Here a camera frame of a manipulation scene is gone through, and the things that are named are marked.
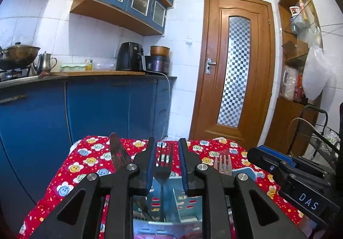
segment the floral tablecloth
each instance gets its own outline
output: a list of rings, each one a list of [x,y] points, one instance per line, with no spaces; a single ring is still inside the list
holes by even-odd
[[[121,139],[121,142],[132,159],[136,153],[145,150],[147,144],[146,140]],[[177,141],[159,142],[158,147],[163,146],[164,143],[174,143],[172,175],[180,175],[178,143]],[[232,168],[251,167],[257,174],[256,183],[258,186],[295,224],[300,222],[302,213],[277,194],[280,187],[274,182],[273,176],[249,163],[247,152],[237,143],[225,138],[217,138],[210,141],[187,141],[187,144],[190,151],[198,153],[201,161],[210,166],[213,166],[215,157],[219,155],[218,152],[229,150]],[[29,238],[37,226],[88,173],[96,172],[102,176],[115,171],[107,136],[87,136],[82,139],[57,171],[45,192],[44,198],[25,218],[18,238]],[[100,238],[104,237],[106,214],[107,206],[105,204]]]

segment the screw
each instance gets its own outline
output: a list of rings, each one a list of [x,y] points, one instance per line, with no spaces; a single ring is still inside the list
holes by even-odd
[[[96,173],[90,173],[90,174],[87,175],[87,179],[88,179],[89,181],[93,181],[93,180],[95,180],[96,178],[97,178]]]
[[[197,168],[198,168],[198,170],[207,170],[208,166],[205,164],[198,164]]]
[[[131,164],[128,164],[128,165],[126,166],[126,168],[127,168],[128,170],[135,170],[135,169],[137,168],[137,165],[134,164],[134,163],[131,163]]]
[[[248,180],[248,176],[245,173],[238,174],[238,179],[242,181]]]

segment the metal kettle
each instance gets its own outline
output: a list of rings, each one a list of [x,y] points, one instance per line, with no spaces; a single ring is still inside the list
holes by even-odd
[[[54,59],[56,63],[51,66],[51,60]],[[43,54],[40,54],[38,56],[38,65],[35,64],[35,61],[33,61],[33,68],[37,72],[37,74],[40,74],[42,72],[50,73],[53,67],[57,64],[57,59],[55,57],[51,57],[51,54],[47,54],[46,51],[44,51]]]

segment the black fork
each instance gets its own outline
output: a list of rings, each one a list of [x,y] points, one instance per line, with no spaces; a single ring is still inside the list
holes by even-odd
[[[159,182],[161,186],[161,196],[160,196],[160,216],[159,221],[164,221],[164,184],[167,182],[170,173],[172,171],[171,167],[173,164],[173,146],[171,143],[169,161],[167,163],[167,153],[168,153],[168,144],[165,147],[161,144],[161,150],[159,153],[158,166],[155,165],[154,177]]]

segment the fork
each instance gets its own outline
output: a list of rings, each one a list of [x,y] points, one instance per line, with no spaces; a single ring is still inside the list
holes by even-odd
[[[223,156],[219,156],[219,168],[218,168],[218,157],[214,159],[214,168],[221,174],[232,175],[232,165],[231,158],[227,156],[227,165],[226,165],[226,155],[224,155],[224,166],[222,164]]]
[[[169,152],[169,160],[167,163],[167,150],[168,150],[168,143],[165,147],[161,146],[161,151],[159,153],[158,165],[155,165],[154,170],[154,177],[159,182],[161,186],[161,197],[160,197],[160,221],[164,221],[164,184],[167,182],[170,174],[171,174],[171,167],[173,163],[173,143],[170,147]]]

